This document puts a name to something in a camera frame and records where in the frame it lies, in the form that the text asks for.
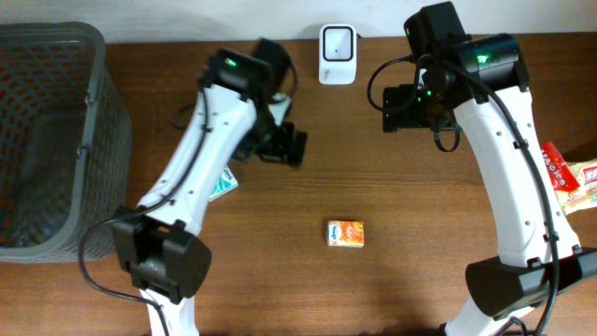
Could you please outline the orange small carton box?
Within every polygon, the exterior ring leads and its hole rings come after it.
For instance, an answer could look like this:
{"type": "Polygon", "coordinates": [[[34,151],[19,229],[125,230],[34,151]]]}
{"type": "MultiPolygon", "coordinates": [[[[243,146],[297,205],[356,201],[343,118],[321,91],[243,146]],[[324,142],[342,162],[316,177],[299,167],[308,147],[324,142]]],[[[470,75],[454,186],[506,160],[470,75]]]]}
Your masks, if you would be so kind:
{"type": "Polygon", "coordinates": [[[328,246],[362,248],[365,245],[364,223],[330,220],[327,222],[326,242],[328,246]]]}

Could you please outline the red Hacks candy bag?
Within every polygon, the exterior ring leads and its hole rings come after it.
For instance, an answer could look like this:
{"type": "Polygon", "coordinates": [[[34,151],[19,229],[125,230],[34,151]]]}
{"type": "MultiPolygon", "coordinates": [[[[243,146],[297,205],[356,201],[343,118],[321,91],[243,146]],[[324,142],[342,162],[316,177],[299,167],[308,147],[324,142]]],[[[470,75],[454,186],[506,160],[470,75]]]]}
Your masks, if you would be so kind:
{"type": "Polygon", "coordinates": [[[551,184],[556,191],[572,192],[580,187],[561,153],[551,142],[547,142],[541,147],[541,153],[548,169],[551,184]]]}

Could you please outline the yellow snack bag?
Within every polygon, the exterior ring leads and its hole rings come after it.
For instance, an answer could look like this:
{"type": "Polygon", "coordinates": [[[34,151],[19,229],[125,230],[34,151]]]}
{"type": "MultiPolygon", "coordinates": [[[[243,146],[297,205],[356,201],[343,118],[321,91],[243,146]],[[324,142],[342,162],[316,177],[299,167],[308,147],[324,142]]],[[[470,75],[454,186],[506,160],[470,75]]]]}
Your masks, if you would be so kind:
{"type": "Polygon", "coordinates": [[[560,207],[566,215],[596,206],[596,160],[568,164],[579,187],[572,191],[557,191],[560,207]]]}

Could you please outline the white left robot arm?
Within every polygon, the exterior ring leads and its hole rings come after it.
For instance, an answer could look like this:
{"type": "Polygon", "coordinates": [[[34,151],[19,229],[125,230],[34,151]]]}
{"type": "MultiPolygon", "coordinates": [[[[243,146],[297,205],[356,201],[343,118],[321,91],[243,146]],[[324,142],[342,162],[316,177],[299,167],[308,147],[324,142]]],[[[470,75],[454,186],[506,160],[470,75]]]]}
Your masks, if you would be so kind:
{"type": "Polygon", "coordinates": [[[154,335],[196,335],[194,297],[212,260],[199,234],[209,198],[230,160],[298,167],[308,135],[286,120],[282,93],[295,67],[262,38],[248,54],[220,49],[199,81],[192,117],[159,180],[111,226],[118,262],[140,290],[154,335]]]}

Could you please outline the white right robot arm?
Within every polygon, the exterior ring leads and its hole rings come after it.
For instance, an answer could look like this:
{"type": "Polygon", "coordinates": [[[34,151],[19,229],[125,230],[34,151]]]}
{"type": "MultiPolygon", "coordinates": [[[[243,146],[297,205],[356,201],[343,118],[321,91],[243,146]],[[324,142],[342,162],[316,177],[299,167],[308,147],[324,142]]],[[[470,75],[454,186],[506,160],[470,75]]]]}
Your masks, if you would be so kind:
{"type": "Polygon", "coordinates": [[[421,8],[404,30],[415,75],[384,90],[382,127],[465,136],[497,232],[497,255],[466,267],[468,299],[439,333],[503,335],[540,309],[541,334],[558,295],[595,276],[596,252],[579,242],[558,204],[520,46],[508,34],[473,38],[451,2],[421,8]]]}

